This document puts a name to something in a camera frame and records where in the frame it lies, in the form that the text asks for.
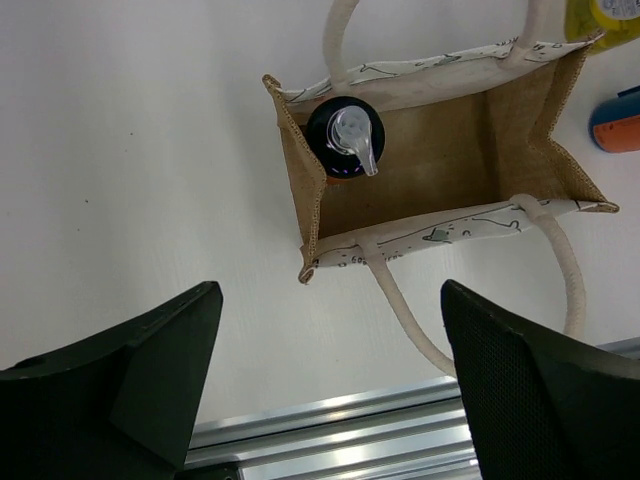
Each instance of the bottle label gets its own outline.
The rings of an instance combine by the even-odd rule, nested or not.
[[[640,150],[640,115],[594,125],[593,136],[610,153]]]
[[[640,0],[596,0],[600,11],[613,20],[633,20],[640,17]]]

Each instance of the mesh surface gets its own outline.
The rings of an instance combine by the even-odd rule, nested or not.
[[[484,480],[587,478],[572,461],[528,347],[445,286],[442,310]]]

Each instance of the orange object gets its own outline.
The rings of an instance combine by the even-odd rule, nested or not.
[[[640,115],[596,125],[593,135],[600,148],[610,153],[640,150]]]
[[[334,178],[327,175],[327,185],[344,185],[349,179]]]

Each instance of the dark bottle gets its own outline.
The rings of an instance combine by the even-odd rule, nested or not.
[[[354,97],[334,97],[316,108],[305,138],[327,175],[347,180],[378,173],[384,127],[378,113]]]

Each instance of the burlap tote bag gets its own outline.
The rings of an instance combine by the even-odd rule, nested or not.
[[[567,287],[565,333],[579,337],[585,294],[555,217],[615,212],[551,132],[591,42],[536,42],[550,0],[530,0],[523,33],[438,57],[346,70],[344,30],[357,0],[335,0],[323,54],[329,78],[300,90],[263,79],[273,97],[304,245],[299,275],[368,265],[403,328],[438,368],[453,362],[420,329],[386,262],[453,242],[516,234],[536,225],[549,238]],[[386,146],[373,177],[328,186],[303,130],[317,105],[351,95],[381,115]]]

